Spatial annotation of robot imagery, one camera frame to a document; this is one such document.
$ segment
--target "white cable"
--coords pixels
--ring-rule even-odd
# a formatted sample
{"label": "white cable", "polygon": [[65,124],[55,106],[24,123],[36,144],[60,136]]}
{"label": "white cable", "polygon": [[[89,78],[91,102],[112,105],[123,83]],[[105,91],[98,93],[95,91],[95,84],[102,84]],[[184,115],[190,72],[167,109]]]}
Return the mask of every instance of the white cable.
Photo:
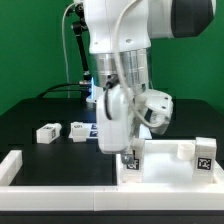
{"label": "white cable", "polygon": [[[65,17],[67,15],[68,10],[74,6],[77,5],[80,1],[79,0],[74,0],[74,3],[70,4],[64,12],[64,15],[62,17],[62,26],[61,26],[61,31],[62,31],[62,43],[63,43],[63,52],[64,52],[64,60],[65,60],[65,70],[66,70],[66,78],[67,78],[67,83],[70,83],[70,75],[69,75],[69,66],[68,66],[68,56],[67,56],[67,50],[66,50],[66,41],[65,41]],[[68,91],[68,98],[70,98],[71,94],[70,91]]]}
{"label": "white cable", "polygon": [[151,89],[154,89],[152,81],[150,81],[149,83],[150,83]]}
{"label": "white cable", "polygon": [[163,124],[163,122],[158,122],[155,124],[152,124],[150,122],[148,122],[147,120],[145,120],[145,118],[136,110],[134,104],[132,103],[132,99],[129,95],[128,92],[128,85],[126,82],[126,78],[124,75],[124,68],[122,66],[122,62],[121,62],[121,57],[120,57],[120,53],[119,53],[119,39],[118,39],[118,35],[119,35],[119,28],[120,28],[120,24],[121,21],[124,17],[124,15],[127,13],[127,11],[137,2],[139,2],[141,0],[133,0],[132,2],[130,2],[121,12],[120,16],[118,17],[116,24],[115,24],[115,28],[114,28],[114,32],[113,32],[113,36],[112,36],[112,43],[113,43],[113,53],[114,53],[114,60],[115,60],[115,65],[117,68],[117,73],[118,73],[118,77],[119,77],[119,81],[120,81],[120,85],[124,90],[124,94],[127,98],[127,101],[133,111],[133,113],[135,114],[135,116],[137,118],[139,118],[139,120],[148,128],[157,128],[159,126],[161,126]]}

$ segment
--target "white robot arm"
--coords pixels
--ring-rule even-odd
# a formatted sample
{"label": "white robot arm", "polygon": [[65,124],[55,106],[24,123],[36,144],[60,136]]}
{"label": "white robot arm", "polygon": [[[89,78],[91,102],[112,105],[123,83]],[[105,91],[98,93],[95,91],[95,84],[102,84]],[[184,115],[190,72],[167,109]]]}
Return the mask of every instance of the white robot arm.
{"label": "white robot arm", "polygon": [[128,89],[124,91],[120,80],[122,88],[118,84],[99,97],[97,123],[102,152],[125,153],[139,125],[135,111],[144,116],[147,109],[152,110],[148,124],[151,131],[159,134],[165,132],[172,115],[172,98],[148,87],[150,38],[199,35],[213,20],[216,1],[137,0],[123,15],[116,44],[113,41],[117,20],[132,0],[75,2],[84,6],[91,37],[89,51],[96,64],[94,82],[97,86],[105,88],[116,80],[119,75],[114,58],[116,50],[121,57]]}

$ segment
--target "small white block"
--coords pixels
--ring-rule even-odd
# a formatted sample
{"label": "small white block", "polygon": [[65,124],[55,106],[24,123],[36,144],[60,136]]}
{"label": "small white block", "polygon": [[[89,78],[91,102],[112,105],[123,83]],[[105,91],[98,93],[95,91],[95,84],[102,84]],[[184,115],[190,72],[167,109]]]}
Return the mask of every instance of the small white block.
{"label": "small white block", "polygon": [[141,183],[143,179],[144,148],[143,139],[134,138],[132,145],[134,151],[134,164],[121,166],[121,179],[123,183]]}
{"label": "small white block", "polygon": [[73,142],[86,142],[87,129],[81,122],[71,123]]}
{"label": "small white block", "polygon": [[192,143],[178,144],[177,158],[184,161],[190,161],[195,155],[195,145]]}
{"label": "small white block", "polygon": [[38,129],[36,132],[37,143],[49,144],[60,136],[61,125],[46,124],[42,128]]}
{"label": "small white block", "polygon": [[216,140],[196,138],[195,161],[192,180],[200,183],[213,183],[216,158]]}

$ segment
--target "black tabletop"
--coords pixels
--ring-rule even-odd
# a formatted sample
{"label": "black tabletop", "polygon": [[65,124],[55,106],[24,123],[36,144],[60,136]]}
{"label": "black tabletop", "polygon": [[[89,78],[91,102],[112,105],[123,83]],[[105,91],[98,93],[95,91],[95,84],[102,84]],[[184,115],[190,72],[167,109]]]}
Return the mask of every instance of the black tabletop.
{"label": "black tabletop", "polygon": [[[153,139],[217,140],[217,161],[224,166],[224,116],[200,100],[175,100],[167,132]],[[12,149],[23,150],[23,167],[12,185],[116,185],[115,158],[100,152],[97,140],[73,143],[70,123],[95,123],[95,109],[79,99],[25,99],[0,116],[0,161]],[[36,143],[36,130],[62,125],[61,137],[49,145]],[[0,212],[2,223],[223,223],[224,212]]]}

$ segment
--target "green wall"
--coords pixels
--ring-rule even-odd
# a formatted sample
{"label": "green wall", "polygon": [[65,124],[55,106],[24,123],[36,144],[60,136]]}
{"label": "green wall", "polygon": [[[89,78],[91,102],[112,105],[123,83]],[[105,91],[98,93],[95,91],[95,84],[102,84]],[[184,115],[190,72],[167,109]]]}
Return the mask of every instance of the green wall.
{"label": "green wall", "polygon": [[[61,19],[68,0],[0,1],[0,114],[24,98],[66,82]],[[197,38],[153,40],[153,83],[176,98],[202,99],[224,114],[224,1]],[[66,34],[72,81],[82,77],[70,24]],[[85,45],[88,47],[88,34]]]}

